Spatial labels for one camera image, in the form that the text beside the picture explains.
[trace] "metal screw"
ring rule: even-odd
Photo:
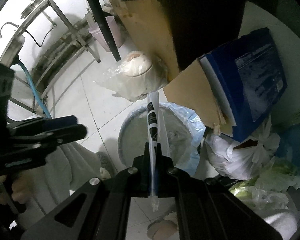
[[[89,180],[89,183],[91,185],[98,185],[99,182],[100,182],[100,179],[98,179],[98,178],[92,178],[92,179]]]
[[[41,143],[36,143],[32,146],[33,149],[37,149],[41,146]]]
[[[176,173],[178,172],[178,169],[177,169],[177,168],[169,168],[169,169],[168,169],[168,172],[169,172],[170,174],[176,174]]]
[[[138,172],[138,169],[136,167],[131,167],[128,169],[128,172],[130,174],[136,174]]]
[[[206,179],[206,183],[207,183],[209,186],[213,186],[213,185],[215,185],[216,180],[215,180],[214,178],[207,178],[207,179]]]

